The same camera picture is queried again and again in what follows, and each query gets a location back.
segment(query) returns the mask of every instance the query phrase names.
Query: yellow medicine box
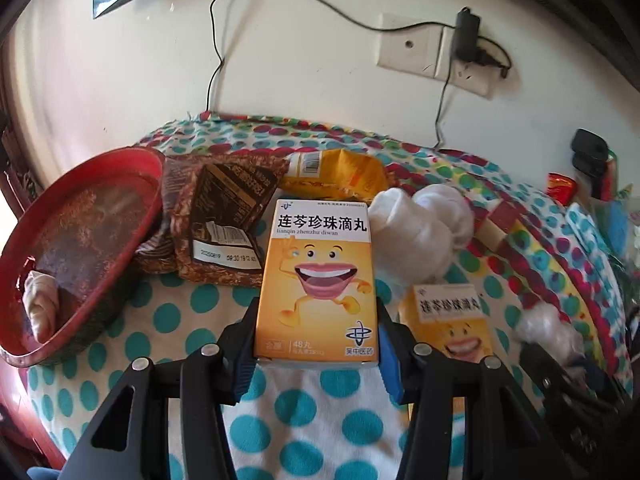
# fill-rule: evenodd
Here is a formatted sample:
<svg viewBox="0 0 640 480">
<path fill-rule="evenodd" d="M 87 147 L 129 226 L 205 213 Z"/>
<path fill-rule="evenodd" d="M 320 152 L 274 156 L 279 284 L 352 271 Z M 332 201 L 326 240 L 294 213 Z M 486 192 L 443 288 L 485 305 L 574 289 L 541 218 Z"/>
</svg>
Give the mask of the yellow medicine box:
<svg viewBox="0 0 640 480">
<path fill-rule="evenodd" d="M 277 201 L 254 355 L 299 367 L 378 362 L 366 204 Z"/>
</svg>

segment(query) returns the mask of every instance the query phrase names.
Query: white wall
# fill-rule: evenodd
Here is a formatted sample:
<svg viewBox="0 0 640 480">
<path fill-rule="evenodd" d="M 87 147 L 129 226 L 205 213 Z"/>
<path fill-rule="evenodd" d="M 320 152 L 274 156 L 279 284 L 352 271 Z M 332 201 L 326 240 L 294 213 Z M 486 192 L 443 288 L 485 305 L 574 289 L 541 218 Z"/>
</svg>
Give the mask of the white wall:
<svg viewBox="0 0 640 480">
<path fill-rule="evenodd" d="M 45 184 L 98 152 L 204 109 L 215 59 L 210 0 L 135 0 L 92 20 L 92 0 L 33 0 L 8 43 L 20 125 Z M 453 23 L 482 17 L 515 69 L 492 100 L 452 89 L 447 145 L 544 186 L 571 173 L 579 127 L 640 184 L 640 93 L 563 23 L 528 0 L 331 0 L 366 22 L 381 12 Z M 228 65 L 218 109 L 346 124 L 434 143 L 441 84 L 375 66 L 378 35 L 313 0 L 219 0 Z"/>
</svg>

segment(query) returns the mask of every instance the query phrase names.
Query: brown snack wrapper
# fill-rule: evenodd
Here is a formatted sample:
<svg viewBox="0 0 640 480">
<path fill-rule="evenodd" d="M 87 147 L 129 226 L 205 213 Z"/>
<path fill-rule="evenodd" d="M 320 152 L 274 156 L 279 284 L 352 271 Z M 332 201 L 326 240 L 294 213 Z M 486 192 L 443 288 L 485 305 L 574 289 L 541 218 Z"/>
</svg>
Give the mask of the brown snack wrapper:
<svg viewBox="0 0 640 480">
<path fill-rule="evenodd" d="M 180 192 L 170 225 L 180 277 L 260 286 L 262 263 L 249 232 L 288 167 L 287 160 L 268 155 L 198 165 Z"/>
<path fill-rule="evenodd" d="M 187 154 L 168 156 L 165 158 L 164 171 L 162 173 L 162 217 L 158 229 L 147 241 L 140 244 L 137 248 L 134 262 L 140 269 L 148 274 L 165 274 L 178 270 L 175 259 L 174 240 L 171 236 L 171 216 L 182 188 L 204 164 L 235 162 L 237 164 L 268 168 L 270 164 L 275 164 L 275 161 L 277 161 L 277 167 L 283 164 L 281 159 L 275 158 L 274 156 L 252 155 L 250 153 L 227 153 L 220 155 Z"/>
</svg>

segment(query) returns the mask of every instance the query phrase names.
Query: white towel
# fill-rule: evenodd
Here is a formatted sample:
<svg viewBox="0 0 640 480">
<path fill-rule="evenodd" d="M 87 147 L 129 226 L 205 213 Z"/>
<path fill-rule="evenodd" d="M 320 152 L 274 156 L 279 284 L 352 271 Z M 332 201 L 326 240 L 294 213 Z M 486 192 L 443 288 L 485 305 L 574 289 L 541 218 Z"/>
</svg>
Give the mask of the white towel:
<svg viewBox="0 0 640 480">
<path fill-rule="evenodd" d="M 412 197 L 423 208 L 433 211 L 453 234 L 453 248 L 464 249 L 474 236 L 474 214 L 457 189 L 445 184 L 423 187 Z"/>
<path fill-rule="evenodd" d="M 46 343 L 56 331 L 56 314 L 60 307 L 58 284 L 53 276 L 32 270 L 24 281 L 22 304 L 38 343 Z"/>
<path fill-rule="evenodd" d="M 376 195 L 369 206 L 376 272 L 415 285 L 441 278 L 453 258 L 453 236 L 436 213 L 412 202 L 397 187 Z"/>
</svg>

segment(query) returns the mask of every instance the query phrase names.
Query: electrical outlet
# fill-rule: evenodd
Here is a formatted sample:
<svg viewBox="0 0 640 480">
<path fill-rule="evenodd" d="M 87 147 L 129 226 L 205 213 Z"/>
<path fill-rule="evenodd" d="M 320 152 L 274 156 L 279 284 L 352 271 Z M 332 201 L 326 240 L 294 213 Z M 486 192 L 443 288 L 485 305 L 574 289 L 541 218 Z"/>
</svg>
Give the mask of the electrical outlet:
<svg viewBox="0 0 640 480">
<path fill-rule="evenodd" d="M 382 14 L 382 27 L 385 28 L 404 27 L 419 21 Z M 391 70 L 434 77 L 441 36 L 442 27 L 438 25 L 381 33 L 377 64 Z"/>
<path fill-rule="evenodd" d="M 447 28 L 442 33 L 442 42 L 440 43 L 440 53 L 436 63 L 434 78 L 440 81 L 446 81 L 447 73 L 449 73 L 449 61 L 451 52 L 451 43 L 453 40 L 454 30 Z M 497 59 L 500 58 L 499 52 L 494 52 L 490 44 L 482 44 L 482 47 L 489 54 Z M 457 59 L 453 60 L 451 66 L 451 77 L 449 84 L 457 86 L 479 96 L 489 98 L 491 89 L 499 75 L 499 70 L 492 66 L 479 66 L 475 63 L 465 63 Z"/>
</svg>

